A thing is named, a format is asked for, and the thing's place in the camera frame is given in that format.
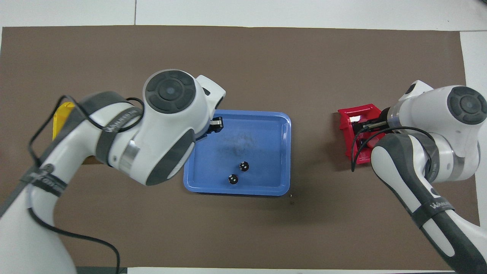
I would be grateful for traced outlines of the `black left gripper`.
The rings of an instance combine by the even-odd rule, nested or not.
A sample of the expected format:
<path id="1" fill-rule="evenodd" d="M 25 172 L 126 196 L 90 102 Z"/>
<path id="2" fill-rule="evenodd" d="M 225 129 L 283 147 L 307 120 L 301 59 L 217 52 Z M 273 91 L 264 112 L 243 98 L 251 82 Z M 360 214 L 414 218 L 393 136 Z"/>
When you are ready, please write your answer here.
<path id="1" fill-rule="evenodd" d="M 200 135 L 199 137 L 196 138 L 196 142 L 199 142 L 205 138 L 208 137 L 213 132 L 221 132 L 224 128 L 224 122 L 222 117 L 214 117 L 212 120 L 210 120 L 210 127 Z"/>

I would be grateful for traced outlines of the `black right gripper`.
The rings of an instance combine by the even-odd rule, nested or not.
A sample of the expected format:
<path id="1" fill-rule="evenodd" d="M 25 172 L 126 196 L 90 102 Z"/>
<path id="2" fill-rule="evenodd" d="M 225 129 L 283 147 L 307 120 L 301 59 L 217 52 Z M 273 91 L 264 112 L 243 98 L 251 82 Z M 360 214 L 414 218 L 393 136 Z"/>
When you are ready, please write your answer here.
<path id="1" fill-rule="evenodd" d="M 363 127 L 358 132 L 375 132 L 384 129 L 390 128 L 388 124 L 388 112 L 390 108 L 385 108 L 381 111 L 377 121 L 376 120 L 364 120 L 361 122 L 357 122 L 355 124 L 356 127 Z M 379 123 L 377 127 L 370 127 L 370 124 Z"/>

